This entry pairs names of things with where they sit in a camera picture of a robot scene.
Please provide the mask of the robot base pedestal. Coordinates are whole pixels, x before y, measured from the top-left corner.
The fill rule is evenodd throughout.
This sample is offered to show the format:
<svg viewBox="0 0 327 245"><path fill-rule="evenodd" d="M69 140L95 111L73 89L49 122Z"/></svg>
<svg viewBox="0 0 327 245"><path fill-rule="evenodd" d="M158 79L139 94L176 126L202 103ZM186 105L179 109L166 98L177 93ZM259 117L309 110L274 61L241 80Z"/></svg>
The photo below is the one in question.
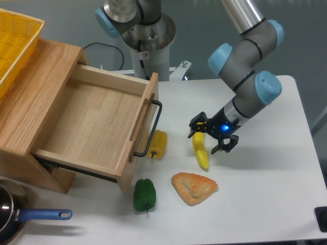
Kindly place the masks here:
<svg viewBox="0 0 327 245"><path fill-rule="evenodd" d="M172 18L162 14L154 24L137 24L122 35L129 47L134 76L150 79L155 72L160 81L182 81L191 62L184 60L177 67L170 66L170 46L176 37L176 26Z"/></svg>

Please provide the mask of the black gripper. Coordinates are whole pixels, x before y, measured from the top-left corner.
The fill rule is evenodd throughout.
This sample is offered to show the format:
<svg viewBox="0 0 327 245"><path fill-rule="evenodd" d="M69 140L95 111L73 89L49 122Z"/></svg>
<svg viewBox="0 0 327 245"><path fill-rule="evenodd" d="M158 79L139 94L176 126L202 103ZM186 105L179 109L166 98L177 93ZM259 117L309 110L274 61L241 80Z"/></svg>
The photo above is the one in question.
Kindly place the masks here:
<svg viewBox="0 0 327 245"><path fill-rule="evenodd" d="M232 135L240 127L238 126L239 121L238 118L229 120L223 108L208 120L205 112L200 112L189 123L188 138L193 137L197 132L207 133L218 140L218 144L211 150L212 155L218 151L229 153L239 141L239 136ZM224 140L228 138L229 143L225 144Z"/></svg>

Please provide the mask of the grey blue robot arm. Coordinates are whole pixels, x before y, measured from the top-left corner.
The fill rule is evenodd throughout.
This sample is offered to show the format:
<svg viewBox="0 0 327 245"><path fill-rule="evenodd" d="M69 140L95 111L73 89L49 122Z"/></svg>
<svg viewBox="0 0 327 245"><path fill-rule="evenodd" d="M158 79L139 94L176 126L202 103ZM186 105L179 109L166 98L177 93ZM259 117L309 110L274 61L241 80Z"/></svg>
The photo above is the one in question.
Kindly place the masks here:
<svg viewBox="0 0 327 245"><path fill-rule="evenodd" d="M283 27L275 20L266 20L252 1L222 4L242 40L235 46L228 43L219 46L209 57L208 65L235 95L213 117L201 112L189 124L190 136L202 132L217 140L213 153L230 152L238 144L236 130L282 92L275 75L256 72L254 66L280 46ZM136 77L149 79L157 73L160 81L169 79L169 48L176 27L162 12L160 1L105 1L95 16L108 36L121 37L130 48Z"/></svg>

